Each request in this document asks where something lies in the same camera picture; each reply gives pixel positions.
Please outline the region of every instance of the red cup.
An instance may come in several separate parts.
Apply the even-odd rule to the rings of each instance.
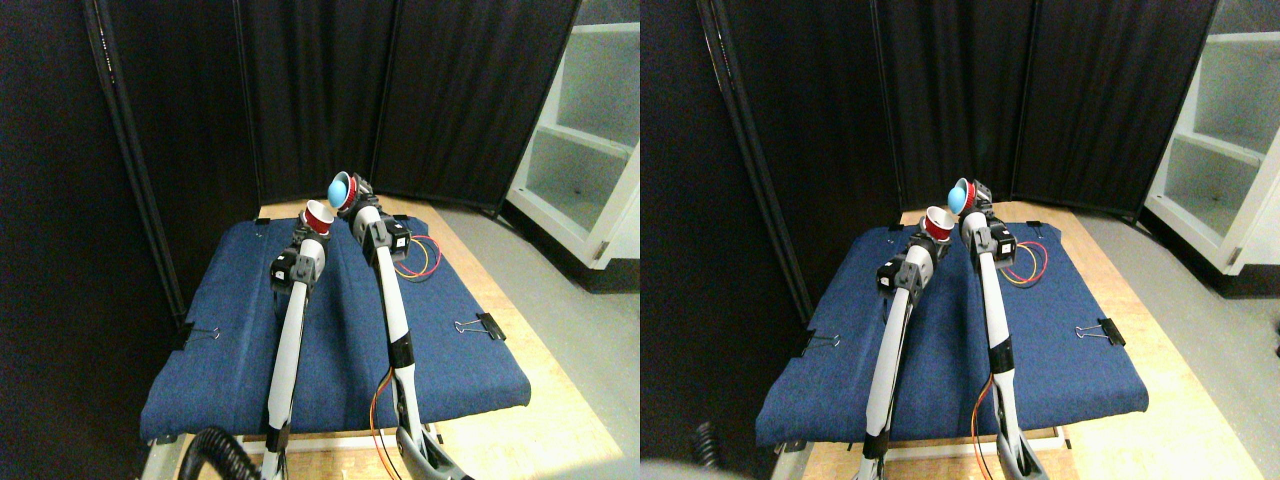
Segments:
[[[329,225],[333,225],[333,214],[330,214],[329,209],[325,209],[320,202],[308,200],[306,210],[302,210],[302,220],[306,221],[312,230],[316,230],[316,233],[323,236],[328,234]]]
[[[922,223],[924,224],[924,232],[940,242],[946,242],[951,238],[951,229],[956,225],[946,210],[936,206],[924,210],[924,220]]]

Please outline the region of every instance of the blue cloth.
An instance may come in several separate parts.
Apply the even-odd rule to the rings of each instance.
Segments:
[[[273,294],[268,269],[288,246],[293,224],[292,219],[266,225],[244,221],[223,234],[187,315],[195,328],[218,328],[221,337],[191,342],[169,355],[142,410],[145,440],[214,425],[236,435],[265,433],[266,396],[288,302],[288,296]],[[407,227],[426,234],[426,224],[417,219]],[[369,429],[369,403],[388,370],[374,270],[347,223],[334,221],[330,237],[303,321],[294,433]],[[428,282],[399,279],[422,421],[529,404],[529,379],[506,343],[454,330],[453,321],[475,320],[483,310],[449,266],[448,255]],[[422,251],[411,244],[404,264],[420,268]],[[390,390],[378,399],[380,428],[396,424]]]
[[[1019,241],[1036,241],[1050,251],[1048,271],[1034,288],[1000,280],[1020,426],[1039,429],[1147,410],[1147,388],[1124,347],[1075,337],[1075,326],[1097,325],[1103,314],[1062,251],[1061,232],[1044,224],[1039,238],[1025,224],[1009,228]],[[854,241],[809,324],[818,335],[840,334],[841,343],[791,360],[756,419],[760,445],[863,442],[867,396],[888,312],[876,291],[876,269],[902,251],[916,230],[878,228]],[[908,324],[890,431],[895,440],[968,436],[973,404],[991,371],[982,287],[969,251],[954,244],[940,264]],[[1024,276],[1030,273],[1025,251],[1014,269]],[[1124,323],[1119,328],[1123,332]],[[991,404],[988,394],[978,412],[980,434],[996,431]]]

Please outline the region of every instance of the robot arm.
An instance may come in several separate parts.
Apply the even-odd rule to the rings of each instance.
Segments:
[[[312,200],[298,214],[293,242],[271,262],[271,289],[289,296],[289,306],[280,328],[275,351],[271,389],[266,397],[266,453],[262,474],[268,479],[285,475],[284,449],[289,443],[289,419],[293,416],[293,385],[298,375],[298,352],[302,347],[302,317],[311,288],[324,270],[325,247],[333,215]]]
[[[954,223],[938,207],[929,207],[920,219],[920,232],[911,236],[905,251],[893,256],[876,273],[876,284],[882,294],[893,300],[884,321],[884,338],[876,357],[872,390],[867,399],[867,439],[863,461],[855,479],[881,479],[884,452],[888,451],[888,431],[893,417],[893,399],[897,388],[899,362],[902,358],[902,340],[906,337],[911,310],[920,301],[924,287],[933,278],[934,265],[947,252]]]
[[[948,204],[963,219],[960,229],[974,270],[982,280],[982,298],[987,317],[987,355],[991,358],[996,402],[996,449],[1007,479],[1046,479],[1043,466],[1018,426],[1014,401],[1014,349],[1005,319],[1005,301],[1000,293],[996,269],[1014,262],[1018,239],[991,209],[991,192],[978,182],[960,179],[951,189]]]
[[[396,260],[408,252],[410,230],[399,220],[383,212],[372,187],[355,174],[339,173],[329,186],[329,204],[351,224],[351,233],[360,242],[365,260],[378,276],[387,319],[387,353],[392,365],[393,398],[399,429],[396,433],[401,456],[413,479],[470,479],[430,435],[422,433],[417,412],[417,389],[413,385],[413,344],[401,300]]]

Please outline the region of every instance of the light blue ball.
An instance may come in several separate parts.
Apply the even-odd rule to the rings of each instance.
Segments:
[[[966,189],[960,187],[952,188],[951,193],[947,193],[947,206],[951,207],[952,214],[960,215],[960,211],[964,210],[964,202],[968,198],[969,192]]]
[[[329,205],[334,209],[340,207],[343,202],[347,201],[347,184],[333,180],[329,184]]]

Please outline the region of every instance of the black partition panel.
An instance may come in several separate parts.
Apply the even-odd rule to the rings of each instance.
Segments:
[[[1137,215],[1213,0],[1042,1],[1014,197]]]
[[[191,303],[223,232],[259,210],[233,3],[99,4],[178,284]]]
[[[375,188],[500,206],[576,10],[575,0],[402,1]]]
[[[854,238],[900,216],[873,9],[867,1],[724,6],[736,81],[817,305]]]
[[[0,3],[0,477],[140,475],[168,353],[84,9]]]
[[[945,205],[957,178],[1007,200],[1032,0],[879,1],[902,209]]]
[[[691,1],[646,4],[641,29],[645,273],[640,456],[691,461],[703,421],[728,470],[767,477],[755,416],[800,321],[753,195]]]
[[[394,5],[241,1],[262,202],[323,197],[342,170],[369,175]]]

